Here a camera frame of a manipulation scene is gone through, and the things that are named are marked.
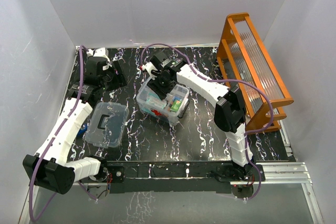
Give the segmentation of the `teal packet with round item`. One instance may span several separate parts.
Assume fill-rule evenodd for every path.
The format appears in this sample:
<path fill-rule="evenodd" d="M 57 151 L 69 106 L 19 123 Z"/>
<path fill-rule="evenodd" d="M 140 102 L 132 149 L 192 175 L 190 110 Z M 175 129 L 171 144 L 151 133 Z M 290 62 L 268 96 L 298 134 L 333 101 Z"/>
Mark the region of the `teal packet with round item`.
<path fill-rule="evenodd" d="M 153 96 L 153 95 L 148 95 L 146 102 L 150 105 L 150 106 L 156 106 L 160 109 L 164 109 L 166 107 L 167 102 L 165 100 L 160 100 L 159 98 Z"/>

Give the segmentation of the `green small box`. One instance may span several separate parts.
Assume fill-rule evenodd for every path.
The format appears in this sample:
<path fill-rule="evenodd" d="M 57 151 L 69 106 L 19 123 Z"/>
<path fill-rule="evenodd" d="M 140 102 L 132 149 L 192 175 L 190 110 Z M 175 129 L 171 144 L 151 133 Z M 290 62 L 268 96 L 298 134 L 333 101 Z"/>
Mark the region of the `green small box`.
<path fill-rule="evenodd" d="M 182 103 L 183 103 L 182 98 L 174 97 L 169 106 L 170 111 L 175 112 L 175 113 L 178 112 Z"/>

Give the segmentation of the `clear first aid box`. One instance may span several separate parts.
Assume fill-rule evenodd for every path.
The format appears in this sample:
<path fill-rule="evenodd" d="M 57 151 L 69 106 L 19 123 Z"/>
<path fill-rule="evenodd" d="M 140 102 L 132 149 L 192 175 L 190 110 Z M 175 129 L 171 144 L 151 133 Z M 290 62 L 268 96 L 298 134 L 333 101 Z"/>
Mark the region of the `clear first aid box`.
<path fill-rule="evenodd" d="M 136 96 L 140 111 L 167 122 L 170 126 L 176 126 L 189 104 L 190 89 L 176 84 L 166 98 L 161 100 L 148 86 L 150 80 L 151 78 L 147 78 Z"/>

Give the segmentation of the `clear box lid black handle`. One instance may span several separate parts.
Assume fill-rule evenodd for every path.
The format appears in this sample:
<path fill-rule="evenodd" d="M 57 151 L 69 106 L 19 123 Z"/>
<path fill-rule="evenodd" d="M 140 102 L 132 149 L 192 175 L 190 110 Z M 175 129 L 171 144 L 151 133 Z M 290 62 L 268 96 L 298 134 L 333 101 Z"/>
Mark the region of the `clear box lid black handle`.
<path fill-rule="evenodd" d="M 120 103 L 98 103 L 83 139 L 95 147 L 118 147 L 121 144 L 128 115 L 128 107 Z"/>

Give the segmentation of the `clear compartment tray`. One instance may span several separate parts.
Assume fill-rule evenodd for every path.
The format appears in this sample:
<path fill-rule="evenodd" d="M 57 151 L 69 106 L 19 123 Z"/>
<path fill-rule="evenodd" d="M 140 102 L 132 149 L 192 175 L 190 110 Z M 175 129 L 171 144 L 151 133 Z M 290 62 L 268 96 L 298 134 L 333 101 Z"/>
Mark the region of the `clear compartment tray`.
<path fill-rule="evenodd" d="M 167 94 L 167 96 L 165 98 L 165 101 L 167 102 L 165 109 L 170 113 L 175 113 L 175 112 L 170 111 L 170 109 L 169 109 L 170 103 L 172 102 L 174 97 L 182 98 L 183 103 L 182 103 L 179 111 L 176 112 L 176 114 L 178 116 L 182 116 L 183 111 L 185 110 L 186 106 L 188 105 L 189 94 L 190 94 L 190 89 L 189 88 L 177 84 L 173 88 L 173 90 L 170 93 Z"/>

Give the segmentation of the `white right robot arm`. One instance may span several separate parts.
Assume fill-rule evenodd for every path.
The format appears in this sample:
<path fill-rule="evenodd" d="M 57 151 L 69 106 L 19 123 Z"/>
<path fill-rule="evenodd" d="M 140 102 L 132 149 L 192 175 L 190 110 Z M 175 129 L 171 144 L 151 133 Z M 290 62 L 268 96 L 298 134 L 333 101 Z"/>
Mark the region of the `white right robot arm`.
<path fill-rule="evenodd" d="M 232 161 L 236 164 L 234 174 L 247 180 L 253 174 L 249 164 L 253 154 L 244 140 L 246 107 L 239 87 L 229 87 L 214 82 L 210 77 L 195 69 L 182 57 L 171 58 L 164 52 L 153 54 L 141 70 L 150 76 L 148 86 L 161 100 L 165 99 L 177 84 L 182 84 L 201 95 L 214 109 L 214 122 L 225 132 L 232 150 Z"/>

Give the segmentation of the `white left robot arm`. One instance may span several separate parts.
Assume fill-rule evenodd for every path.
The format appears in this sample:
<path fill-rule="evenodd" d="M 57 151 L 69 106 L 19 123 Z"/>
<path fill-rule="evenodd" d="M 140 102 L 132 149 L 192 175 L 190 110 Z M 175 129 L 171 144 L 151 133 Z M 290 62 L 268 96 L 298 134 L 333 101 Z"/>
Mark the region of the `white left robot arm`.
<path fill-rule="evenodd" d="M 23 159 L 30 188 L 39 186 L 63 195 L 84 178 L 91 176 L 101 182 L 108 177 L 104 158 L 89 156 L 73 162 L 67 158 L 83 123 L 101 102 L 104 89 L 115 90 L 126 83 L 118 61 L 92 56 L 80 62 L 79 79 L 69 89 L 54 128 L 36 153 Z"/>

